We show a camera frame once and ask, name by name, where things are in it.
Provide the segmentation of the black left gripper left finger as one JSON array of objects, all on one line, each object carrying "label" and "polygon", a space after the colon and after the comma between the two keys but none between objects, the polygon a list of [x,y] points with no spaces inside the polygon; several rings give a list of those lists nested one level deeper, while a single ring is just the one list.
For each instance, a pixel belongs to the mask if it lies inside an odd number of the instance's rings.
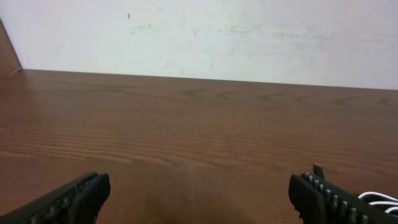
[{"label": "black left gripper left finger", "polygon": [[109,175],[92,171],[1,216],[1,223],[95,223],[110,190]]}]

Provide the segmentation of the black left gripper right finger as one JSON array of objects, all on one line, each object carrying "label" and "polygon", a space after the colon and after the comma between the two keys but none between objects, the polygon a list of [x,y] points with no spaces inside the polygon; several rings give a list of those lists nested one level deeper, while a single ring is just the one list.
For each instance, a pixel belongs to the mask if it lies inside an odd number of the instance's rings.
[{"label": "black left gripper right finger", "polygon": [[379,192],[353,195],[325,179],[323,168],[293,174],[289,199],[303,224],[397,224],[397,199]]}]

